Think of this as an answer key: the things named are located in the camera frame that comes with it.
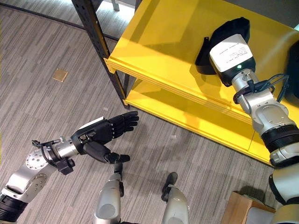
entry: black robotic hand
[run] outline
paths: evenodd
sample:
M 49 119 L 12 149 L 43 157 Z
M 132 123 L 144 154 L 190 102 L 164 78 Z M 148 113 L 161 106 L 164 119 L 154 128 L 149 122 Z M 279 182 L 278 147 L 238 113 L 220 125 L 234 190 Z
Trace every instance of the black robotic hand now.
M 80 154 L 89 154 L 96 160 L 115 164 L 130 160 L 128 155 L 111 153 L 104 144 L 120 137 L 125 132 L 133 131 L 139 120 L 138 112 L 128 112 L 109 120 L 95 120 L 77 130 L 71 140 Z

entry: metal upright post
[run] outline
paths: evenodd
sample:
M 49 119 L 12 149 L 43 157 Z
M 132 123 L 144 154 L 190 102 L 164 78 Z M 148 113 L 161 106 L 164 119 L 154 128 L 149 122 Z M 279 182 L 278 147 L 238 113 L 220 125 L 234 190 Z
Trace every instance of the metal upright post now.
M 126 107 L 123 101 L 126 98 L 126 95 L 121 85 L 121 81 L 117 73 L 112 74 L 111 72 L 109 72 L 109 69 L 104 61 L 104 58 L 109 58 L 110 52 L 103 36 L 103 32 L 95 13 L 92 1 L 72 0 L 72 2 L 83 23 L 83 26 L 85 27 L 85 30 L 89 35 L 91 42 L 93 43 L 95 50 L 98 53 L 98 56 L 100 57 L 103 66 L 106 69 L 106 72 L 110 78 L 110 81 L 112 82 L 113 87 L 117 92 L 117 95 L 119 96 L 124 107 Z

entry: small tan square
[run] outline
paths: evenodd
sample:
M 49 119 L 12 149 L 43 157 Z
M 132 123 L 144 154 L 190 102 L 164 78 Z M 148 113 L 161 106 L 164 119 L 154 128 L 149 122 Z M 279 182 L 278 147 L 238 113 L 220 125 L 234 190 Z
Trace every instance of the small tan square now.
M 53 79 L 63 82 L 65 80 L 65 77 L 67 76 L 67 71 L 62 70 L 62 69 L 57 69 L 54 72 Z

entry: yellow shelf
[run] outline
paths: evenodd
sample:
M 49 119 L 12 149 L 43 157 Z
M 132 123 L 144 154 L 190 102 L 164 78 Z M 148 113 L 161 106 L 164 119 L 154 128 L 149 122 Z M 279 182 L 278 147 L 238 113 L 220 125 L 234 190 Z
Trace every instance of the yellow shelf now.
M 121 70 L 251 124 L 232 100 L 233 87 L 222 85 L 217 76 L 198 73 L 194 64 L 203 38 L 241 16 L 250 20 L 249 46 L 259 79 L 283 72 L 299 32 L 221 0 L 143 0 L 107 65 L 112 72 Z
M 194 64 L 204 37 L 242 16 L 250 20 L 257 77 L 282 73 L 299 32 L 222 0 L 143 0 L 106 63 L 112 73 L 139 79 L 126 103 L 269 163 L 251 118 L 233 102 L 233 87 L 198 73 Z M 282 104 L 299 124 L 299 108 Z
M 262 162 L 269 163 L 269 152 L 264 146 L 259 147 L 256 151 L 249 150 L 254 130 L 245 122 L 213 111 L 204 105 L 140 79 L 136 80 L 125 102 Z

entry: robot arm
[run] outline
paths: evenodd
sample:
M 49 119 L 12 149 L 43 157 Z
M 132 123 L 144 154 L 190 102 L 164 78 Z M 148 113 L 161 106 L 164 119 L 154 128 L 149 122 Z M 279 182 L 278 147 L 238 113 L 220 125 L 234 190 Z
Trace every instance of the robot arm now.
M 275 170 L 269 184 L 276 199 L 284 206 L 275 214 L 273 224 L 299 223 L 299 129 L 289 119 L 288 110 L 276 101 L 269 88 L 277 77 L 259 82 L 254 74 L 255 60 L 242 35 L 223 35 L 211 47 L 210 61 L 226 86 L 236 90 L 234 102 L 251 116 L 252 125 L 270 152 L 270 162 Z
M 72 172 L 75 163 L 71 158 L 78 154 L 89 154 L 109 164 L 129 161 L 128 155 L 111 153 L 103 144 L 132 131 L 138 120 L 137 112 L 128 112 L 109 120 L 102 117 L 82 126 L 69 141 L 64 137 L 46 143 L 32 141 L 38 149 L 11 175 L 0 193 L 0 224 L 15 223 L 56 170 L 64 175 Z

